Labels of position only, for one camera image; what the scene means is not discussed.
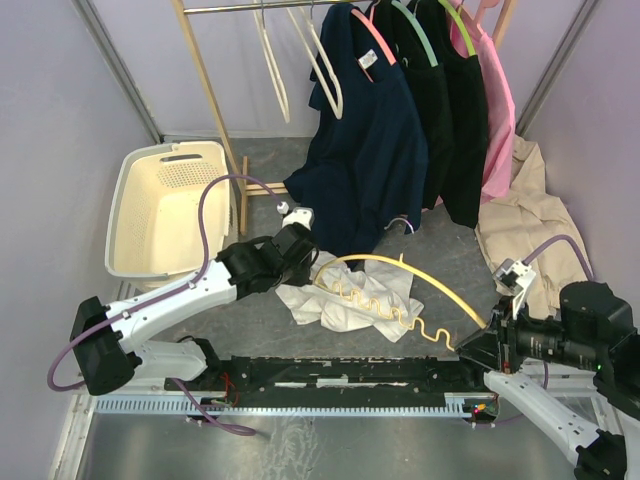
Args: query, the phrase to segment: white plastic basket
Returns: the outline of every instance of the white plastic basket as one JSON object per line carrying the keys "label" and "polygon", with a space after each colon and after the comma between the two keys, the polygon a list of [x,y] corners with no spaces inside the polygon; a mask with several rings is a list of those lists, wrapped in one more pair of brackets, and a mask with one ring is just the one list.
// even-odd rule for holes
{"label": "white plastic basket", "polygon": [[[227,174],[216,142],[182,142],[136,150],[124,160],[111,203],[105,266],[148,291],[202,264],[198,204],[204,188]],[[209,191],[204,207],[211,257],[237,241],[230,182]]]}

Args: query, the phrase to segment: hanging shirt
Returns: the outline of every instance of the hanging shirt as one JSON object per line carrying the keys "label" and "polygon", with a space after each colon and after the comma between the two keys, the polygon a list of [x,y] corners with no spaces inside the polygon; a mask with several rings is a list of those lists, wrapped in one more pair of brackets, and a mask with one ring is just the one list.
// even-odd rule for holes
{"label": "hanging shirt", "polygon": [[[458,0],[451,0],[451,3],[456,8],[460,5]],[[462,18],[478,54],[489,106],[489,148],[484,162],[481,197],[481,202],[485,203],[509,192],[516,106],[493,40],[479,25],[471,28],[472,19]],[[451,30],[451,41],[460,55],[466,55],[464,40],[455,27]]]}
{"label": "hanging shirt", "polygon": [[305,165],[284,181],[295,201],[313,208],[320,249],[337,256],[373,251],[397,215],[419,227],[427,171],[427,142],[402,70],[354,9],[333,5],[320,36],[340,81],[342,119],[316,82],[309,105],[320,111],[318,132]]}
{"label": "hanging shirt", "polygon": [[390,0],[383,0],[375,7],[369,6],[366,16],[373,16],[373,25],[398,60],[416,104],[429,145],[429,167],[422,206],[433,208],[449,170],[454,146],[444,65],[431,65],[413,26]]}
{"label": "hanging shirt", "polygon": [[455,145],[440,196],[451,220],[474,228],[489,143],[489,114],[478,56],[464,58],[455,50],[446,11],[438,0],[412,0],[408,8],[416,12],[447,77]]}

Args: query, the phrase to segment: basket handle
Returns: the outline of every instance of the basket handle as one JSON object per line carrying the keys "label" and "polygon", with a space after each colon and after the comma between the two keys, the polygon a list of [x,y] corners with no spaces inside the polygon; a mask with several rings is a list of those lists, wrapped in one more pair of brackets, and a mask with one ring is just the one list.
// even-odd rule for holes
{"label": "basket handle", "polygon": [[200,155],[199,153],[187,153],[187,154],[183,154],[183,155],[170,155],[168,157],[161,157],[160,161],[161,162],[176,162],[178,160],[196,160],[196,159],[202,160],[202,155]]}

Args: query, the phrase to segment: clothing tag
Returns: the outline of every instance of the clothing tag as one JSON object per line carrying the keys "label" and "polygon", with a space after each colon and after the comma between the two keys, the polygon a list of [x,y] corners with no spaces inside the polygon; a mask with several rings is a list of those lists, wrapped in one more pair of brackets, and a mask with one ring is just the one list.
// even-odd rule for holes
{"label": "clothing tag", "polygon": [[376,55],[376,52],[374,52],[373,50],[369,50],[367,53],[365,53],[363,56],[361,56],[358,59],[358,63],[360,63],[360,66],[366,70],[371,65],[376,63],[376,60],[378,60],[378,56]]}

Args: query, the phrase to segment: wooden rack leg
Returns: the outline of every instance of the wooden rack leg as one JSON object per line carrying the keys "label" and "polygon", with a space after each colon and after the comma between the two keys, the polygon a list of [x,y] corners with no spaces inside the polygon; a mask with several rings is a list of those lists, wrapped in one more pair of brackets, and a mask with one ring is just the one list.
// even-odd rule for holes
{"label": "wooden rack leg", "polygon": [[[242,174],[249,175],[249,157],[242,157]],[[249,195],[247,192],[247,181],[242,180],[242,191],[240,198],[240,235],[247,234],[247,223],[249,220]]]}

